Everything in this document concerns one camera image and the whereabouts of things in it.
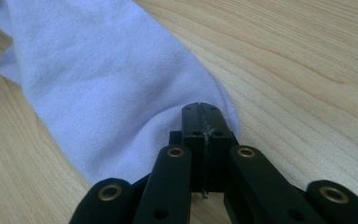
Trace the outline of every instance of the table surface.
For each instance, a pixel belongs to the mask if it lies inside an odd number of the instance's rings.
[[[295,186],[330,179],[358,194],[358,1],[138,3],[225,86],[241,143]],[[10,44],[0,33],[0,54]],[[67,223],[89,188],[0,77],[0,223]],[[229,223],[221,200],[193,195],[191,223]]]

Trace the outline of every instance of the wood grain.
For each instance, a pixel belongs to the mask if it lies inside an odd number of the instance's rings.
[[[296,186],[358,194],[358,1],[137,1],[226,87],[243,144]],[[0,33],[0,54],[11,40]],[[90,188],[0,76],[0,223],[67,223]],[[192,223],[229,223],[222,195]]]

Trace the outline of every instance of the brass grommet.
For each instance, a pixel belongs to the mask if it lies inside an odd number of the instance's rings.
[[[344,192],[332,187],[320,187],[319,192],[321,192],[325,199],[333,203],[347,203],[350,200]]]
[[[179,147],[173,147],[168,149],[167,154],[170,157],[181,157],[185,154],[185,152]]]
[[[106,185],[105,187],[100,189],[100,191],[98,192],[98,197],[102,201],[108,202],[118,198],[118,196],[120,196],[122,191],[123,189],[119,184]]]
[[[255,156],[255,152],[250,148],[241,147],[238,149],[238,154],[242,157],[251,158]]]

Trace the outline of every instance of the light blue fabric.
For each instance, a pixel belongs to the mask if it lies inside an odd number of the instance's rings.
[[[149,173],[184,105],[218,106],[239,133],[222,86],[130,0],[0,1],[0,29],[14,42],[0,73],[91,183]]]

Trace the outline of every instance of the black plastic part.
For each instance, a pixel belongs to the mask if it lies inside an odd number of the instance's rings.
[[[214,105],[195,103],[182,109],[182,144],[193,156],[191,191],[225,190],[228,152],[236,143]]]
[[[188,223],[191,151],[163,148],[145,187],[133,223]]]
[[[227,196],[242,197],[255,223],[325,223],[259,150],[237,146],[230,150],[230,158],[230,172],[241,194]],[[231,214],[241,216],[238,211]]]
[[[103,187],[121,187],[119,195],[110,201],[103,201],[99,192]],[[131,185],[121,179],[109,178],[95,184],[77,206],[70,224],[111,224],[130,223]]]
[[[307,199],[330,223],[358,223],[358,196],[328,180],[308,185]]]

